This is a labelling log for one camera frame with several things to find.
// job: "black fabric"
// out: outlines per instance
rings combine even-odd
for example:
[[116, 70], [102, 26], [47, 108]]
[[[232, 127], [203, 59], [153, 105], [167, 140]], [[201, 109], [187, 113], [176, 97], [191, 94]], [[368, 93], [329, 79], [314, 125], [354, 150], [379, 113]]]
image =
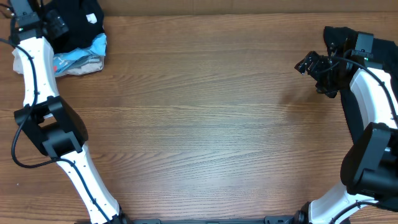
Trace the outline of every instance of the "black fabric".
[[[323, 38], [328, 47], [330, 55], [330, 47], [344, 44], [347, 37], [355, 35], [357, 31], [347, 27], [325, 27]], [[391, 74], [392, 91], [395, 96], [398, 95], [398, 48], [393, 41], [374, 39], [372, 47], [373, 58], [384, 62]], [[341, 90], [341, 104], [343, 105], [344, 114], [346, 116], [347, 125], [351, 133], [353, 142], [361, 137], [363, 133], [363, 122], [358, 102], [351, 90]]]
[[[66, 53], [76, 48], [91, 46], [93, 39], [104, 32], [104, 13], [96, 0], [53, 0], [45, 5], [45, 12], [55, 9], [69, 28], [67, 34], [53, 40], [54, 53]], [[97, 23], [87, 21], [86, 15], [94, 13]]]

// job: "blue cloth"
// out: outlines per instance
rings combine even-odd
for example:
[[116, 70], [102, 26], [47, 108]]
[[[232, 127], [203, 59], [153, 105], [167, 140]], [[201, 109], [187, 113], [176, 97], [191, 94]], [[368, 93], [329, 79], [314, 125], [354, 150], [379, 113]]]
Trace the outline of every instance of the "blue cloth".
[[61, 75], [65, 70], [81, 67], [93, 58], [104, 57], [105, 50], [106, 35], [98, 34], [88, 48], [77, 48], [69, 53], [55, 54], [53, 61], [54, 69], [56, 69], [55, 76]]

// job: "brown surface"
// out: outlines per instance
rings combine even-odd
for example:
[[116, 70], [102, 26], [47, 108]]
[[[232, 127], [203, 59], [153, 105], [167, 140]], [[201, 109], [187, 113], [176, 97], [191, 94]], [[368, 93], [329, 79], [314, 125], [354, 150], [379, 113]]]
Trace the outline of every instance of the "brown surface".
[[398, 11], [398, 1], [394, 0], [98, 0], [98, 2], [107, 16]]
[[[132, 218], [293, 214], [339, 181], [351, 147], [340, 99], [293, 67], [325, 53], [323, 26], [398, 40], [398, 14], [108, 17], [101, 73], [58, 79], [80, 114], [106, 186]], [[0, 21], [2, 37], [8, 21]], [[0, 45], [0, 223], [88, 218], [56, 165], [10, 157], [23, 79]], [[44, 158], [22, 135], [20, 159]], [[396, 223], [371, 208], [355, 223]]]

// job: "brown wall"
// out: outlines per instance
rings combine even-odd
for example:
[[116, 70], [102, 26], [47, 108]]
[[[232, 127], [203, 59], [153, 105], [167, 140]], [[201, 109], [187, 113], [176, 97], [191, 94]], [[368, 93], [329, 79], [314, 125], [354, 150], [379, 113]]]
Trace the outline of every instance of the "brown wall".
[[107, 16], [396, 12], [396, 0], [98, 0]]

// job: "black cloth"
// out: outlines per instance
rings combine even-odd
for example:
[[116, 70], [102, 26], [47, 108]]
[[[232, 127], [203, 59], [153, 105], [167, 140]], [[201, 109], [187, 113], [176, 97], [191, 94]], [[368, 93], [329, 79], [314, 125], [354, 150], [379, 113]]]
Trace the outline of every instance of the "black cloth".
[[[66, 53], [91, 46], [93, 39], [104, 32], [104, 13], [96, 0], [53, 0], [45, 5], [45, 12], [55, 9], [69, 28], [69, 32], [53, 40], [54, 53]], [[94, 13], [97, 23], [87, 21]]]
[[[325, 27], [323, 31], [323, 39], [328, 47], [342, 45], [347, 37], [355, 35], [357, 31], [347, 27]], [[374, 39], [372, 47], [373, 58], [380, 62], [384, 62], [389, 67], [391, 73], [391, 85], [394, 95], [398, 95], [398, 48], [393, 41]], [[343, 105], [344, 114], [346, 116], [347, 125], [351, 133], [353, 142], [362, 136], [363, 122], [358, 102], [351, 90], [340, 90], [341, 104]]]

